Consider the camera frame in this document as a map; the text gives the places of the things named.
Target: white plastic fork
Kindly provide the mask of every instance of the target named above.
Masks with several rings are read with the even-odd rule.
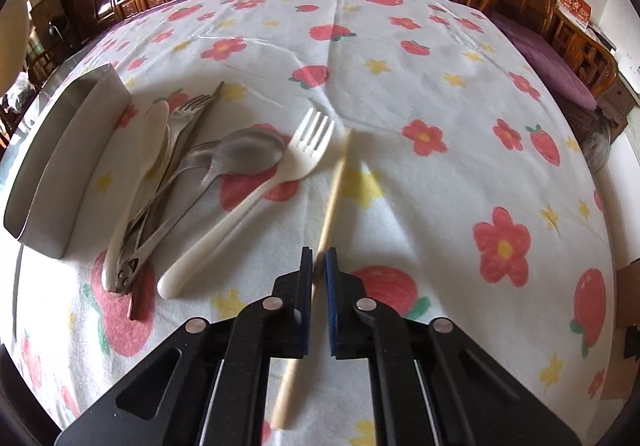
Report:
[[[255,188],[247,198],[167,269],[158,282],[158,294],[164,299],[173,298],[179,294],[184,285],[200,272],[205,260],[225,236],[265,193],[284,182],[300,180],[310,174],[329,145],[334,127],[335,121],[329,122],[327,116],[321,119],[320,112],[316,113],[314,108],[310,108],[291,137],[273,177]]]

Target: purple cushion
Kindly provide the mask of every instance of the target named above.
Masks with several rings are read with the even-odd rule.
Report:
[[[542,36],[497,13],[491,21],[524,56],[552,95],[561,95],[588,110],[596,109],[598,104],[587,86]]]

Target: stainless steel spoon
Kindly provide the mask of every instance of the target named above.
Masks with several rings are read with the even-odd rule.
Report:
[[[156,246],[216,178],[220,175],[254,175],[265,171],[280,161],[285,146],[284,140],[277,132],[262,128],[241,129],[221,139],[210,150],[209,171],[184,209],[166,219],[131,257],[121,261],[116,293],[126,293],[129,290]]]

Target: white tablecloth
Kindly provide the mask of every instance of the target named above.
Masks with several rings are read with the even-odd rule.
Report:
[[[290,135],[310,106],[337,120],[336,140],[354,127],[332,239],[340,268],[406,317],[452,318],[586,434],[614,314],[604,218],[554,100],[485,16],[445,0],[183,0],[114,29],[70,79],[108,62],[132,104],[65,257],[24,249],[16,339],[2,331],[57,423],[72,422],[187,318],[233,317],[270,293],[274,278],[297,268],[302,246],[317,244],[335,149],[311,176],[268,194],[179,299],[156,296],[148,274],[143,320],[132,322],[127,300],[102,291],[145,111],[160,98],[175,108],[224,80],[196,142],[255,124]],[[180,180],[169,210],[203,174]],[[268,175],[214,185],[152,256],[156,278]],[[13,281],[13,270],[3,277]],[[14,317],[3,311],[4,323]],[[366,363],[332,360],[316,322],[305,402],[282,444],[373,444]],[[267,417],[282,371],[273,362]]]

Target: metal screw head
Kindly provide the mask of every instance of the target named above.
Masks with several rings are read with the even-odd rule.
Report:
[[[282,300],[276,296],[269,296],[262,301],[262,306],[268,311],[282,309]]]
[[[372,311],[377,307],[377,305],[376,301],[371,298],[360,298],[356,301],[356,307],[361,311]]]
[[[433,330],[441,334],[449,334],[453,330],[453,323],[447,318],[438,318],[431,322]]]
[[[202,318],[191,318],[187,321],[184,328],[190,334],[198,334],[207,328],[207,322]]]

